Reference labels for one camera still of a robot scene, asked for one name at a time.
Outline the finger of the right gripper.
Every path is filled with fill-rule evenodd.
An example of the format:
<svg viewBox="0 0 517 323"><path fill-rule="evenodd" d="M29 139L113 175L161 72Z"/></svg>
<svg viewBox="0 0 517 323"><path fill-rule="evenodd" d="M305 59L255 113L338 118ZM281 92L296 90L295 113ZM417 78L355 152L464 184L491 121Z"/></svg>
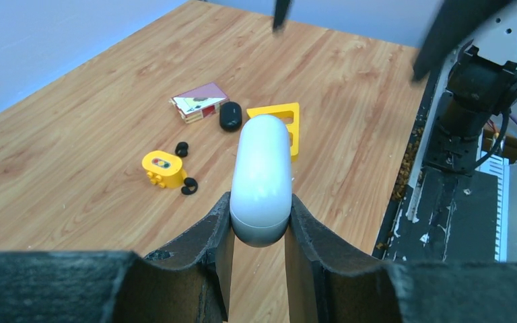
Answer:
<svg viewBox="0 0 517 323"><path fill-rule="evenodd" d="M289 16L292 0L276 0L273 14L273 32L280 32L284 29Z"/></svg>
<svg viewBox="0 0 517 323"><path fill-rule="evenodd" d="M508 0L443 1L415 57L412 80L421 81L466 37L511 4Z"/></svg>

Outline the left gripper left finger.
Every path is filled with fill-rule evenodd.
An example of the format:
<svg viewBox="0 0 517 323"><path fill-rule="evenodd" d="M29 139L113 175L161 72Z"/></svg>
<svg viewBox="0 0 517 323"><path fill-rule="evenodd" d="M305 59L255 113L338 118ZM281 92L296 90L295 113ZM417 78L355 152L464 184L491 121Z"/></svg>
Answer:
<svg viewBox="0 0 517 323"><path fill-rule="evenodd" d="M0 322L225 322L234 233L230 194L167 244L0 252Z"/></svg>

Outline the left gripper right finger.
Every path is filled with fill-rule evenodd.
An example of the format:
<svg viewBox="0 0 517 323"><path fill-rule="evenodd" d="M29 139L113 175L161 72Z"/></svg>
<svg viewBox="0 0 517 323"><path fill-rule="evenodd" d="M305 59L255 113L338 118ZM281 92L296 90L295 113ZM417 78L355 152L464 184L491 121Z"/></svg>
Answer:
<svg viewBox="0 0 517 323"><path fill-rule="evenodd" d="M284 242L291 322L517 322L517 262L379 260L296 196Z"/></svg>

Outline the white earbud charging case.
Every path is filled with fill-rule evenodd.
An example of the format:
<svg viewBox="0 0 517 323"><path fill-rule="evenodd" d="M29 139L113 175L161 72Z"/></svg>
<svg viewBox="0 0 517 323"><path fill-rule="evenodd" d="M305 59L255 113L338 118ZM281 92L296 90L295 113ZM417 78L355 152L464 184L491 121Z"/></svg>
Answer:
<svg viewBox="0 0 517 323"><path fill-rule="evenodd" d="M264 248L285 233L292 205L290 140L285 124L275 116L251 118L240 133L230 216L236 236Z"/></svg>

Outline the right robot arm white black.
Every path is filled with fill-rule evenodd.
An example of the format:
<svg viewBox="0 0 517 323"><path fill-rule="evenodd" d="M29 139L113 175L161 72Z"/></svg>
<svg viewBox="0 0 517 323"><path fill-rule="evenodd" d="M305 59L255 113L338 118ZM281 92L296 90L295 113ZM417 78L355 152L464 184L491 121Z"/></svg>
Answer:
<svg viewBox="0 0 517 323"><path fill-rule="evenodd" d="M413 82L441 67L459 50L446 84L450 100L437 117L426 162L453 174L470 174L482 163L474 144L491 116L502 125L494 154L517 102L517 1L444 1L413 64Z"/></svg>

